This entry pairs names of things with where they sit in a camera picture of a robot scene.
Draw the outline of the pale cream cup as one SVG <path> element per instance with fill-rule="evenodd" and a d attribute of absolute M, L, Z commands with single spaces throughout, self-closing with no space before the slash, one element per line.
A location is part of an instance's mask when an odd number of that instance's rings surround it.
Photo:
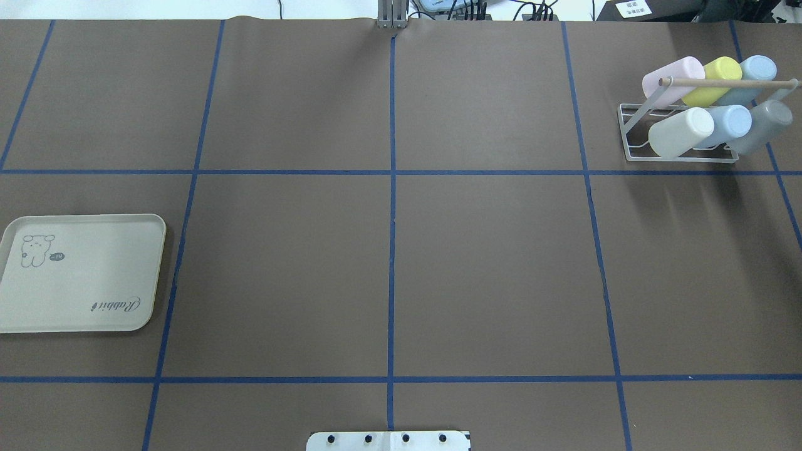
<path fill-rule="evenodd" d="M 650 127 L 648 142 L 659 157 L 674 160 L 714 131 L 714 120 L 703 108 L 693 108 L 671 115 Z"/>

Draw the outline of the pink cup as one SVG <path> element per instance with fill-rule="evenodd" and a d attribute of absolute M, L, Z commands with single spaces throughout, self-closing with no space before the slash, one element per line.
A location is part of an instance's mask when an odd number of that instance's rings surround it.
<path fill-rule="evenodd" d="M 706 77 L 704 65 L 693 56 L 686 56 L 682 59 L 669 63 L 661 68 L 647 73 L 642 78 L 642 91 L 644 97 L 647 99 L 654 95 L 654 93 L 661 88 L 659 80 L 672 78 L 676 79 L 700 79 L 704 80 Z M 659 99 L 654 103 L 656 108 L 665 108 L 670 105 L 678 105 L 679 100 L 692 92 L 693 86 L 676 86 L 672 85 L 667 88 L 667 91 L 662 94 Z"/>

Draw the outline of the light blue cup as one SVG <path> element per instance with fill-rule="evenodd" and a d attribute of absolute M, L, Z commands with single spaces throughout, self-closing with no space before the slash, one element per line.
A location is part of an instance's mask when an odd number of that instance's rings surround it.
<path fill-rule="evenodd" d="M 777 75 L 774 60 L 765 55 L 751 55 L 740 63 L 742 81 L 773 81 Z M 716 102 L 719 106 L 749 106 L 762 92 L 762 88 L 731 88 Z"/>
<path fill-rule="evenodd" d="M 694 148 L 708 149 L 745 136 L 753 125 L 751 112 L 744 105 L 711 106 L 706 111 L 714 120 L 713 133 L 694 145 Z"/>

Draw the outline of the yellow cup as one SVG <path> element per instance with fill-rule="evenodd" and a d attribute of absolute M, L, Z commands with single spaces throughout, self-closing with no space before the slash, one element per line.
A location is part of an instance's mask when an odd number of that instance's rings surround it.
<path fill-rule="evenodd" d="M 733 58 L 721 56 L 710 63 L 704 64 L 705 80 L 741 80 L 742 68 Z M 707 108 L 718 101 L 730 91 L 729 86 L 697 86 L 690 93 L 682 97 L 687 106 Z"/>

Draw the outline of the white grey cup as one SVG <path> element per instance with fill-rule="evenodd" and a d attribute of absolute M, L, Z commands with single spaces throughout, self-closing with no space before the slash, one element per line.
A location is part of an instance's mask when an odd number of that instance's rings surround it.
<path fill-rule="evenodd" d="M 739 156 L 764 148 L 793 123 L 793 112 L 782 101 L 768 99 L 754 106 L 751 112 L 750 131 L 742 137 L 728 140 L 726 145 Z"/>

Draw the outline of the cream plastic tray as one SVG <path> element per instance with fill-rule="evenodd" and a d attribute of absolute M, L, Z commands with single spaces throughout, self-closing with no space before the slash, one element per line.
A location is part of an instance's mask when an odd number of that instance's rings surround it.
<path fill-rule="evenodd" d="M 1 331 L 143 328 L 153 315 L 166 234 L 157 214 L 12 220 L 2 236 Z"/>

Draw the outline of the aluminium frame post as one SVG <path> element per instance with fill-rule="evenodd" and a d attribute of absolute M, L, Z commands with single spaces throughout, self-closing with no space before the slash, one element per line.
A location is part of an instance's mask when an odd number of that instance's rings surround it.
<path fill-rule="evenodd" d="M 378 0 L 378 29 L 403 29 L 409 23 L 409 0 Z"/>

